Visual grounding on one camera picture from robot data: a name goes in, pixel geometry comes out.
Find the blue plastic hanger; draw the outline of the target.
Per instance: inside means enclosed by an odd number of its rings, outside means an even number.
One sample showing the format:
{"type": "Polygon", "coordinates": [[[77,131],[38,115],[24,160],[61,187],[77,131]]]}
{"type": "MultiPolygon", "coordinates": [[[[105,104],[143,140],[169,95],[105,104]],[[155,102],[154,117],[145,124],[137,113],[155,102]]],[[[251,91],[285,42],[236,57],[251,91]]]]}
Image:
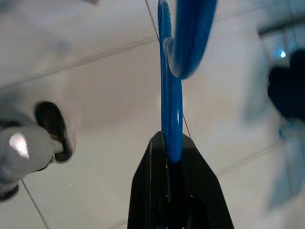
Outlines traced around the blue plastic hanger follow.
{"type": "Polygon", "coordinates": [[[183,150],[182,80],[200,65],[212,28],[217,0],[177,0],[175,33],[166,0],[158,1],[161,64],[161,117],[167,157],[177,163],[183,150]]]}

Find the black metal clothes rack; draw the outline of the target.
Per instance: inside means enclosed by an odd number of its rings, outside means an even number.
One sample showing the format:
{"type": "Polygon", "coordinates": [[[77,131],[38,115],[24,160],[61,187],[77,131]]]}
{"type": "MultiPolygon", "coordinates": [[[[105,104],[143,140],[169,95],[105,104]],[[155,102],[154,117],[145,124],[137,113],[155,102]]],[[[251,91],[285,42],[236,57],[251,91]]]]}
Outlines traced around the black metal clothes rack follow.
{"type": "Polygon", "coordinates": [[[283,21],[279,23],[275,23],[273,25],[268,25],[265,27],[262,27],[258,30],[258,36],[260,38],[268,36],[269,34],[275,33],[277,31],[284,31],[286,29],[293,28],[294,26],[304,24],[305,23],[305,16],[298,17],[296,19],[283,21]]]}

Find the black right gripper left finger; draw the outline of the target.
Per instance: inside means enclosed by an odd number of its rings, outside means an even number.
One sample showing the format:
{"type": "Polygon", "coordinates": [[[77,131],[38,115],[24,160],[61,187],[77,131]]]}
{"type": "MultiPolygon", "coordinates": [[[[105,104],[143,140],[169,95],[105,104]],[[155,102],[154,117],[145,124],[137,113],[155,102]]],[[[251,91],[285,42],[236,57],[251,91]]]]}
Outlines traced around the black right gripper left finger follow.
{"type": "Polygon", "coordinates": [[[162,132],[149,141],[133,176],[127,229],[166,229],[168,169],[162,132]]]}

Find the grey robot leg black foot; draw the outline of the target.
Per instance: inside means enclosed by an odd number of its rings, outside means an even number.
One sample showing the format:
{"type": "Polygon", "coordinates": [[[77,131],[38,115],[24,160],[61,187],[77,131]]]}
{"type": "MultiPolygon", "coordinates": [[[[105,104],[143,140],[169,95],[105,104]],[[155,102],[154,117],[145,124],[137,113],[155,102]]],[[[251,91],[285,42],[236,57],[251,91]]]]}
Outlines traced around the grey robot leg black foot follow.
{"type": "Polygon", "coordinates": [[[41,101],[35,120],[11,107],[0,107],[0,202],[13,198],[19,182],[53,162],[65,163],[73,155],[67,124],[59,107],[41,101]]]}

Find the dark navy crumpled garment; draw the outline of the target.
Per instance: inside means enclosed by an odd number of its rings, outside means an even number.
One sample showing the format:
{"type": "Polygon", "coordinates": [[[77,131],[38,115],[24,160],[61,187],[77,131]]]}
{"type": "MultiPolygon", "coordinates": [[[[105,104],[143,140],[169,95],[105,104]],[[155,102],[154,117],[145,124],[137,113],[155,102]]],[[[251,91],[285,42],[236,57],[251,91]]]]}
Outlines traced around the dark navy crumpled garment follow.
{"type": "Polygon", "coordinates": [[[281,116],[305,122],[305,49],[291,55],[289,67],[271,69],[267,94],[281,116]]]}

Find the light blue cloth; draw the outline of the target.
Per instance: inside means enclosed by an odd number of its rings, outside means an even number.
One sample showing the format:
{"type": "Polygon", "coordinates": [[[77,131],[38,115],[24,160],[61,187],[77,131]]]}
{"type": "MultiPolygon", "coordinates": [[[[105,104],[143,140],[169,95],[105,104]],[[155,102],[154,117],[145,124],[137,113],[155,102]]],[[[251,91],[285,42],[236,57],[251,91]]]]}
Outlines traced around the light blue cloth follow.
{"type": "Polygon", "coordinates": [[[293,135],[283,141],[267,208],[280,208],[302,192],[305,192],[305,138],[293,135]]]}

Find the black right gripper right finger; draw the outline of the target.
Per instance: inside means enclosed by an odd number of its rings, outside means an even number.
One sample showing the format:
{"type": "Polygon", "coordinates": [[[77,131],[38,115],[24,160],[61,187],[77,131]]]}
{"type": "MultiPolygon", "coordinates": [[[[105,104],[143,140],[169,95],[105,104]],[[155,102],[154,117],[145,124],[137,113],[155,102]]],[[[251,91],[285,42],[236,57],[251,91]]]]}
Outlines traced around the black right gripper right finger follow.
{"type": "Polygon", "coordinates": [[[175,191],[175,229],[234,229],[219,180],[189,137],[175,164],[175,191]]]}

